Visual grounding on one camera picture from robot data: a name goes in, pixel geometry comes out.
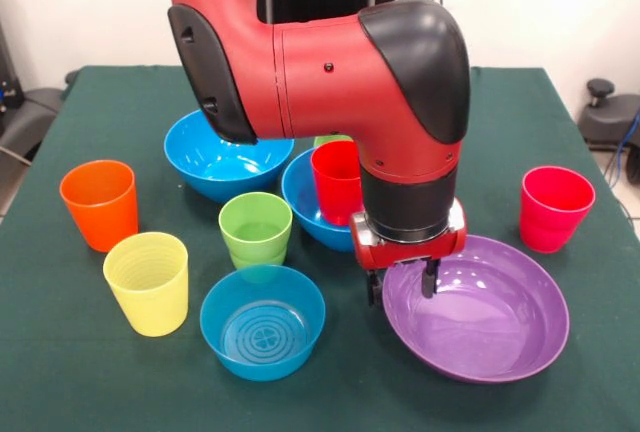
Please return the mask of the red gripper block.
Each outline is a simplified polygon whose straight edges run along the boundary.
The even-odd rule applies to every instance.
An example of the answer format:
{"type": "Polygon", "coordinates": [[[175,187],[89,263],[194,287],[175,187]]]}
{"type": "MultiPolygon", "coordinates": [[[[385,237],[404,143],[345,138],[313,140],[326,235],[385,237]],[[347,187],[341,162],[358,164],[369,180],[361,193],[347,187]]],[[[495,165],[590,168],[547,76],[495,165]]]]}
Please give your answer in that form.
{"type": "Polygon", "coordinates": [[[449,210],[445,230],[424,242],[400,243],[382,238],[367,223],[365,212],[353,214],[349,226],[356,259],[363,269],[368,270],[366,280],[370,306],[382,304],[383,282],[376,270],[418,259],[428,259],[421,274],[421,291],[425,298],[432,298],[437,293],[440,259],[461,251],[467,236],[466,217],[458,198],[454,199],[449,210]]]}

